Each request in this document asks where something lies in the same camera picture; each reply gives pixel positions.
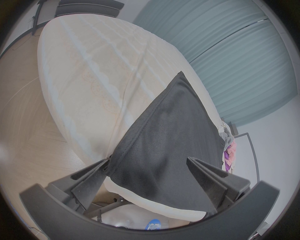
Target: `wooden floor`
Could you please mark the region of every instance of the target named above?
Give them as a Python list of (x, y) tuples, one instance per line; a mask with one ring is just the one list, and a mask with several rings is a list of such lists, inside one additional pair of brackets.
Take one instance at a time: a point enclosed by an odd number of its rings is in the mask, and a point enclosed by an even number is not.
[[(85, 167), (59, 132), (43, 98), (37, 45), (42, 29), (26, 35), (0, 59), (0, 185), (4, 198), (39, 239), (47, 239), (26, 212), (19, 193)], [(96, 201), (115, 194), (102, 186)]]

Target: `pile of clothes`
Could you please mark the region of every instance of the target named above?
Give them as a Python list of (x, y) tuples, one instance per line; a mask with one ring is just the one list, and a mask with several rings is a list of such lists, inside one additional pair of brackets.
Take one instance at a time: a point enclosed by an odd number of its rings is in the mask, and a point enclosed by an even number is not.
[(225, 157), (225, 169), (229, 172), (233, 169), (233, 164), (236, 160), (236, 143), (234, 137), (231, 134), (230, 127), (224, 121), (222, 121), (224, 131), (219, 132), (219, 135), (225, 141), (224, 157)]

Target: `black garment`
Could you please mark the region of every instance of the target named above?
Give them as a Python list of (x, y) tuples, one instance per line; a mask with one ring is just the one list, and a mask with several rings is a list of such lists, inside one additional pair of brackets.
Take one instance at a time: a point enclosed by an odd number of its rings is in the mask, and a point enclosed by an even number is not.
[(129, 128), (106, 174), (145, 199), (177, 209), (215, 212), (186, 160), (195, 157), (222, 168), (224, 144), (180, 72)]

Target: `black slat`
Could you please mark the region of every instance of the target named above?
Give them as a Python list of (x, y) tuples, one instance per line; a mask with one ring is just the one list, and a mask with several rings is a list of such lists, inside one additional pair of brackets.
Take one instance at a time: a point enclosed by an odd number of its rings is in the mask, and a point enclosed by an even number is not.
[(116, 8), (121, 10), (124, 7), (124, 3), (114, 0), (60, 0), (59, 5), (74, 4), (74, 3), (85, 3), (85, 4), (96, 4)]
[(93, 4), (68, 4), (58, 6), (55, 12), (55, 17), (78, 13), (92, 13), (110, 17), (117, 17), (119, 14), (119, 10), (111, 7)]

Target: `curtain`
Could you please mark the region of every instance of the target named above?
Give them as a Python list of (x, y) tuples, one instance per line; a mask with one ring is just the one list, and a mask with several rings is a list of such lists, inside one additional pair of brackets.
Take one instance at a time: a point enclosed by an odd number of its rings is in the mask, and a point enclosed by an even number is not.
[(177, 47), (227, 123), (260, 119), (297, 94), (284, 43), (251, 0), (150, 0), (133, 23)]

